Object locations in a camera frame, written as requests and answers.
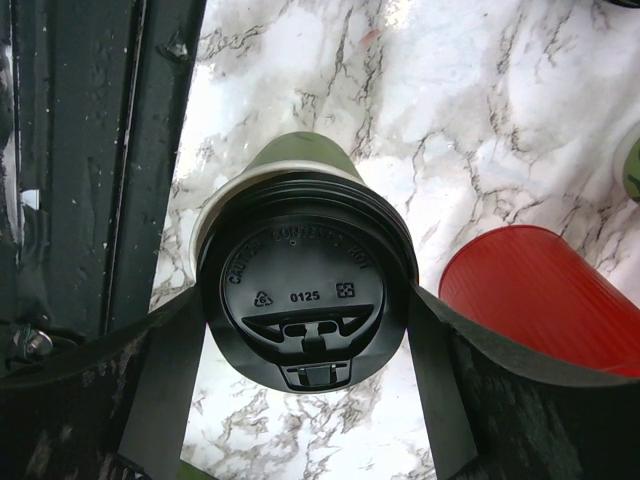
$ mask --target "green object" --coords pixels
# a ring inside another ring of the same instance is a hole
[[[631,200],[640,203],[640,138],[631,148],[624,162],[622,184]]]
[[[198,470],[196,467],[186,462],[180,461],[180,468],[176,480],[216,480],[211,475]]]
[[[247,170],[282,160],[310,160],[338,168],[362,180],[349,156],[336,142],[312,132],[287,133],[272,140]]]

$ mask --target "dark metal frame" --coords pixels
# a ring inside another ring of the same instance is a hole
[[[40,205],[24,207],[20,248],[0,208],[1,318],[90,340],[147,313],[204,6],[12,0],[4,11],[19,187]]]

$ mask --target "marble surface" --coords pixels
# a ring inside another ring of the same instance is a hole
[[[550,228],[640,304],[640,208],[611,157],[640,120],[640,11],[592,0],[209,0],[152,307],[193,282],[203,203],[314,130],[405,218],[422,284],[492,228]],[[207,337],[182,454],[229,479],[435,478],[405,344],[368,381],[293,396]]]

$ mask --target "red cup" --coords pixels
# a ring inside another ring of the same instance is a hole
[[[481,235],[449,262],[439,296],[540,353],[640,377],[640,309],[553,232],[511,226]]]

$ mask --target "black plastic lid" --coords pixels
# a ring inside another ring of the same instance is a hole
[[[407,326],[417,267],[380,197],[325,174],[287,174],[233,198],[201,254],[205,315],[229,363],[288,392],[375,373]]]

